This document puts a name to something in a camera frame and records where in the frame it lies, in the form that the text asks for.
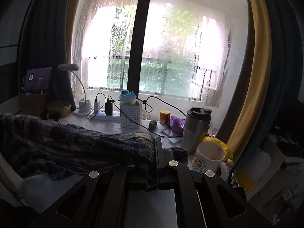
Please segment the purple screen tablet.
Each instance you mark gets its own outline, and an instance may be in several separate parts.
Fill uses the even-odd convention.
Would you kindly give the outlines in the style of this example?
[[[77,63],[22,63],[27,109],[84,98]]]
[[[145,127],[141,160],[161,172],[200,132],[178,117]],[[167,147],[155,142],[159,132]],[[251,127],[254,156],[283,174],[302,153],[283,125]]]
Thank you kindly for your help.
[[[24,92],[47,91],[51,82],[52,67],[28,70],[24,79]]]

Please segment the teal curtain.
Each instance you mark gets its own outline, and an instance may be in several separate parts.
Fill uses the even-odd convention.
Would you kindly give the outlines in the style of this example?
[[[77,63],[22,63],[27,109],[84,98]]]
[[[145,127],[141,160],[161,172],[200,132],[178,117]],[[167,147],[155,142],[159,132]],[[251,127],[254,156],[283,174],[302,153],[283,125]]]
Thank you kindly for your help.
[[[67,6],[69,0],[31,0],[17,50],[22,74],[51,67],[50,101],[70,102],[76,108],[70,75],[58,66],[67,63]]]

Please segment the tan lidded container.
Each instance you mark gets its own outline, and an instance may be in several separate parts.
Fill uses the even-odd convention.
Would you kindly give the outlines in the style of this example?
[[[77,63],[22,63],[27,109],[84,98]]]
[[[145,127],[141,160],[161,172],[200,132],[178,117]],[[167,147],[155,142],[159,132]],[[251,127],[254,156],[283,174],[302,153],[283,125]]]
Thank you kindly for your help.
[[[65,118],[71,113],[72,104],[67,101],[54,101],[46,106],[49,114],[58,114],[60,118]]]

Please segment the black power adapter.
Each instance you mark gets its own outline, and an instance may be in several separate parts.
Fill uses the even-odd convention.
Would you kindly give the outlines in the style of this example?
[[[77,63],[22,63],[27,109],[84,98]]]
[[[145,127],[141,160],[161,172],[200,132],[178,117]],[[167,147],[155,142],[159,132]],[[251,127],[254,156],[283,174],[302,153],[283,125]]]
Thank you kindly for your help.
[[[105,103],[105,114],[106,116],[112,116],[113,114],[113,102],[111,98],[107,98]]]

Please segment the white desk lamp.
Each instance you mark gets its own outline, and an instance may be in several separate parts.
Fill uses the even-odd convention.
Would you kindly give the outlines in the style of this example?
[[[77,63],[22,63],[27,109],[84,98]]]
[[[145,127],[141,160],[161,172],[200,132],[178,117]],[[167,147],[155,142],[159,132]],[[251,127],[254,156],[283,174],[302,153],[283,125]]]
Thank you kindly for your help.
[[[91,112],[91,103],[87,99],[86,89],[81,82],[81,78],[77,75],[79,66],[75,63],[60,64],[58,69],[63,72],[69,72],[72,94],[75,102],[75,112],[79,116],[86,116]]]

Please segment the stainless steel tumbler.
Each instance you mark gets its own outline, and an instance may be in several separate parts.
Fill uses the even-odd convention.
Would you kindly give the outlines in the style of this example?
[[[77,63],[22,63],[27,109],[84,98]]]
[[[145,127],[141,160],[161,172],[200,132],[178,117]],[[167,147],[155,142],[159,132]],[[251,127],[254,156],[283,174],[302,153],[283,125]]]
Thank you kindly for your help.
[[[188,154],[194,154],[197,146],[203,141],[211,121],[212,110],[192,107],[187,110],[182,136],[182,147]]]

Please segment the white bear mug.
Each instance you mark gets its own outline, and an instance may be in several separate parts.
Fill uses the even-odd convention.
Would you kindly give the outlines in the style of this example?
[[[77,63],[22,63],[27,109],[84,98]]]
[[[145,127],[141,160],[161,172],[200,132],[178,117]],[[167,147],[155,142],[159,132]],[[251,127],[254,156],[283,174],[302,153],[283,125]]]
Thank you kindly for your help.
[[[229,168],[225,165],[226,153],[222,146],[214,142],[201,142],[192,159],[192,169],[197,172],[206,173],[212,170],[214,173],[221,169],[221,178],[228,180]]]

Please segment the white power strip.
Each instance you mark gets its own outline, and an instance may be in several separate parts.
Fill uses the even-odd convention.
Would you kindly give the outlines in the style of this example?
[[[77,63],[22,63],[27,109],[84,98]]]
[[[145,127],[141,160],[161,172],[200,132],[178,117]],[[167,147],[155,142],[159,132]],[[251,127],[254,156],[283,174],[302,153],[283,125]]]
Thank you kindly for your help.
[[[88,115],[89,119],[93,120],[105,120],[105,121],[117,121],[120,122],[120,112],[113,111],[112,115],[106,115],[105,110],[99,110],[97,113],[93,111]]]

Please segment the gold curtain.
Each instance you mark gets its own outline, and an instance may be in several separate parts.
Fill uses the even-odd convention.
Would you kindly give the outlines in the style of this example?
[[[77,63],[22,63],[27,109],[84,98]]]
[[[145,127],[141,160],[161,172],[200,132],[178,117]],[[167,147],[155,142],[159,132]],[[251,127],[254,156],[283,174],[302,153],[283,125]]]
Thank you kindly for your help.
[[[216,134],[227,145],[226,158],[237,160],[261,114],[271,71],[272,39],[265,0],[248,1],[245,56],[233,98]]]

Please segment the blue white packet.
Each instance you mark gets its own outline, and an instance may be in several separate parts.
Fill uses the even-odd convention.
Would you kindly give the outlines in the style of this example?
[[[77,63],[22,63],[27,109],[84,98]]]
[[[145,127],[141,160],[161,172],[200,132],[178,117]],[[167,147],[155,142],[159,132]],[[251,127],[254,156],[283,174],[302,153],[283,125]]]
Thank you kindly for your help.
[[[133,91],[123,90],[120,94],[120,103],[122,105],[134,105],[137,96]]]

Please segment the yellow object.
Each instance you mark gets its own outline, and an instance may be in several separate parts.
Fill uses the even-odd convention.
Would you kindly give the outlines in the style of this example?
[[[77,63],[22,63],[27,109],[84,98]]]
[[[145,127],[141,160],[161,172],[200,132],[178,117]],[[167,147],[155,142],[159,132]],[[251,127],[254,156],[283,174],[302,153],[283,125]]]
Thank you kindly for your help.
[[[211,143],[215,143],[219,146],[221,146],[224,151],[225,151],[225,159],[228,160],[228,159],[233,159],[233,154],[232,154],[232,151],[231,149],[224,143],[222,142],[221,140],[215,138],[215,137],[205,137],[202,142],[211,142]]]

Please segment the white charger plug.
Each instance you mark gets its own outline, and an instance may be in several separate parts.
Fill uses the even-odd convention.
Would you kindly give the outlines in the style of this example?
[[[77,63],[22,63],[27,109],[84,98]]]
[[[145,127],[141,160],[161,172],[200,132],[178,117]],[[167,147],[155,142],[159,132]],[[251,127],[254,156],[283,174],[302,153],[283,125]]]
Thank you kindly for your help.
[[[95,98],[94,103],[93,103],[93,109],[94,109],[94,113],[96,114],[99,109],[100,109],[100,101],[98,101],[97,98]]]

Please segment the white perforated basket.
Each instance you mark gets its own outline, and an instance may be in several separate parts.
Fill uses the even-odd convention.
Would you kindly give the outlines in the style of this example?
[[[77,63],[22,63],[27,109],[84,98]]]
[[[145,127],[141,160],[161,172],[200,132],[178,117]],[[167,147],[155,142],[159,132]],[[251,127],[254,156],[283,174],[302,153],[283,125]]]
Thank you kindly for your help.
[[[120,121],[122,128],[139,129],[141,123],[142,101],[134,105],[120,104]]]

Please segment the small green plant ball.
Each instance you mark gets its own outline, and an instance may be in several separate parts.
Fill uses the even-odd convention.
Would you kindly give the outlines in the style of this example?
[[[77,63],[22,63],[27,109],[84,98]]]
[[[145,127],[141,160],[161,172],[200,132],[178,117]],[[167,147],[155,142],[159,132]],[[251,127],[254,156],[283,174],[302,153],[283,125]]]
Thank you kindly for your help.
[[[156,120],[151,120],[149,122],[149,125],[148,125],[148,129],[151,130],[151,131],[154,131],[157,127],[157,121]]]

